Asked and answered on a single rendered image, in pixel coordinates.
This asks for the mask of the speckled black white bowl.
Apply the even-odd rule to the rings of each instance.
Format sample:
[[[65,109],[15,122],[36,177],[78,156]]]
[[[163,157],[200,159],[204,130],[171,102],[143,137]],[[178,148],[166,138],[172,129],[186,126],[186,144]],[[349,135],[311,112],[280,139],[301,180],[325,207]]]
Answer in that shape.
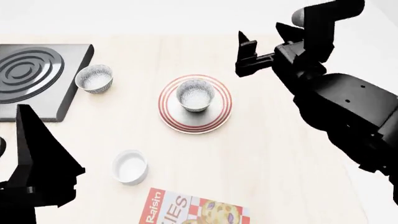
[[[176,97],[185,110],[201,112],[210,106],[215,97],[215,89],[209,82],[191,79],[177,87]]]
[[[91,65],[83,68],[75,77],[75,84],[87,93],[100,94],[113,83],[113,71],[107,65]]]

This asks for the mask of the raisin cookies box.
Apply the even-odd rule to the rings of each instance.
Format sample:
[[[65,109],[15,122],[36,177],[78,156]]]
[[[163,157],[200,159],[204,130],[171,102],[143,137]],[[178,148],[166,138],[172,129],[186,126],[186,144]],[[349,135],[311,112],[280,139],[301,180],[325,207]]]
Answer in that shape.
[[[250,224],[250,214],[245,207],[151,188],[139,224]]]

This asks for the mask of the white ramekin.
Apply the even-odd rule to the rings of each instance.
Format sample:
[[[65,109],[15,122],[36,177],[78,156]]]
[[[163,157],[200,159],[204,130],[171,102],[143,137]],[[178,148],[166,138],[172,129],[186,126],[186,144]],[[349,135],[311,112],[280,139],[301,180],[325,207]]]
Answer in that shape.
[[[114,179],[125,185],[140,184],[149,171],[145,156],[137,150],[120,152],[112,162],[112,175]]]

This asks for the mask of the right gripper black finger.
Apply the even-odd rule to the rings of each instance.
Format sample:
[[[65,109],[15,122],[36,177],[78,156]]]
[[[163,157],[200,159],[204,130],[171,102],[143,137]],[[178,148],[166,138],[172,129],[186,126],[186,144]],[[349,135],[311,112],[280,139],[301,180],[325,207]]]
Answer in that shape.
[[[249,40],[244,33],[241,31],[238,32],[238,61],[244,61],[247,59],[252,59],[257,57],[256,40]]]
[[[275,28],[285,44],[304,41],[305,31],[303,28],[288,26],[280,22],[275,24]]]

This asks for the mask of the grey stove burner plate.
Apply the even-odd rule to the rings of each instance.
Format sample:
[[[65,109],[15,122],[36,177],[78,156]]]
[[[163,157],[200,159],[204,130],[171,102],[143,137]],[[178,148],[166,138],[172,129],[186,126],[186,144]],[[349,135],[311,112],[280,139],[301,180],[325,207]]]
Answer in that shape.
[[[63,121],[78,89],[75,76],[94,51],[91,44],[0,44],[0,122],[15,121],[18,104],[42,121]]]

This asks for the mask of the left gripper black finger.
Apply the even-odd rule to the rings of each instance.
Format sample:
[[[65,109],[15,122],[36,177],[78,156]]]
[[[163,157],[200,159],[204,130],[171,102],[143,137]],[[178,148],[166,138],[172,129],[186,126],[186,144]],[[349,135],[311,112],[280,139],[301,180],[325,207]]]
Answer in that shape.
[[[16,111],[16,187],[73,187],[85,173],[69,152],[56,140],[29,105]]]

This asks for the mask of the red striped white plate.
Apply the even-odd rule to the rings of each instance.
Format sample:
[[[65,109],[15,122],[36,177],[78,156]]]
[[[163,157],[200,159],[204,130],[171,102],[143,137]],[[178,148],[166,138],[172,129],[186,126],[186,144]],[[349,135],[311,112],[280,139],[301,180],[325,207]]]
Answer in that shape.
[[[187,111],[177,99],[178,86],[192,79],[209,82],[215,89],[213,102],[201,112]],[[185,134],[205,134],[227,122],[231,116],[233,99],[229,89],[219,80],[206,75],[191,74],[168,83],[158,97],[157,107],[160,118],[170,128]]]

